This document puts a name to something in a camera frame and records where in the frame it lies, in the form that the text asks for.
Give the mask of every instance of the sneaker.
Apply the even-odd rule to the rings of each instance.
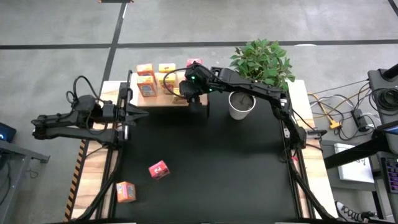
[[[339,217],[345,219],[347,222],[363,222],[364,219],[361,217],[360,213],[356,213],[349,209],[347,206],[343,205],[341,202],[335,201],[337,214]]]

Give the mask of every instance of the concrete floor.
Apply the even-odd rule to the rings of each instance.
[[[2,0],[0,45],[109,44],[120,7],[95,0]],[[397,37],[398,17],[387,0],[137,0],[127,7],[119,43]],[[368,70],[398,62],[398,45],[392,44],[284,48],[292,71],[312,92],[364,80]],[[118,49],[109,79],[124,79],[138,63],[174,62],[182,67],[191,57],[203,58],[207,66],[228,66],[233,51],[233,47]],[[51,155],[47,165],[32,162],[39,177],[26,175],[12,223],[62,221],[79,140],[35,140],[30,120],[39,114],[68,111],[65,92],[72,89],[78,75],[87,76],[98,91],[108,53],[108,49],[0,50],[0,121],[17,129],[17,145]],[[330,93],[350,96],[360,86]],[[81,83],[78,92],[89,93],[89,88]],[[374,113],[366,102],[361,109]],[[326,128],[327,120],[318,119],[316,125]],[[348,134],[354,131],[352,123],[345,128]],[[337,138],[328,133],[325,139]],[[333,189],[333,195],[356,210],[374,211],[369,192]]]

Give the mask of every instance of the white pot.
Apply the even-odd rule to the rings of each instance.
[[[234,93],[235,93],[235,92],[230,93],[230,94],[229,94],[229,97],[228,97],[229,114],[231,115],[231,117],[232,117],[233,119],[235,119],[235,120],[241,120],[241,119],[245,118],[245,117],[250,113],[251,110],[253,110],[254,106],[256,105],[256,99],[255,99],[254,96],[252,96],[252,97],[253,97],[253,106],[252,106],[250,109],[248,109],[247,111],[240,111],[240,110],[235,109],[235,108],[232,106],[232,104],[231,104],[231,96],[232,96],[232,94],[234,94]]]

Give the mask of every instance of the wooden table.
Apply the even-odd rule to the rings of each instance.
[[[133,74],[131,82],[131,88],[134,92],[131,103],[137,106],[154,106],[154,103],[158,105],[159,102],[156,102],[157,100],[155,98],[149,99],[143,98],[141,96],[139,90],[137,89],[135,82],[136,79],[134,78],[135,76],[136,74]],[[178,74],[179,81],[182,80],[182,76],[183,74]],[[121,82],[122,81],[104,82],[101,90],[101,99],[112,100],[113,102],[116,102]],[[294,110],[300,114],[309,125],[315,126],[304,81],[296,80],[294,83],[289,83],[289,91]],[[160,105],[171,106],[171,95],[162,96],[162,99],[163,100]],[[201,102],[204,105],[207,105],[207,97],[201,96]],[[296,120],[300,126],[303,126],[307,129],[306,125],[300,120],[300,118],[296,118]],[[100,125],[95,125],[95,128],[102,129],[103,127]],[[308,139],[307,143],[320,146],[319,142],[315,139]],[[72,178],[72,186],[70,188],[64,221],[79,217],[100,190],[101,181],[104,174],[107,149],[101,149],[92,154],[90,157],[85,158],[87,153],[90,153],[99,147],[101,146],[97,142],[93,141],[82,141],[80,144],[79,155],[76,163],[76,169]],[[302,152],[311,191],[314,193],[319,202],[326,208],[328,213],[334,217],[337,217],[329,179],[326,173],[325,164],[323,162],[322,152],[316,148],[308,146]],[[116,155],[117,152],[114,151],[111,160],[111,169],[116,162]],[[104,198],[102,217],[106,217],[108,214],[110,198],[109,191]],[[300,188],[299,195],[303,216],[309,217],[307,200],[305,198],[304,192]]]

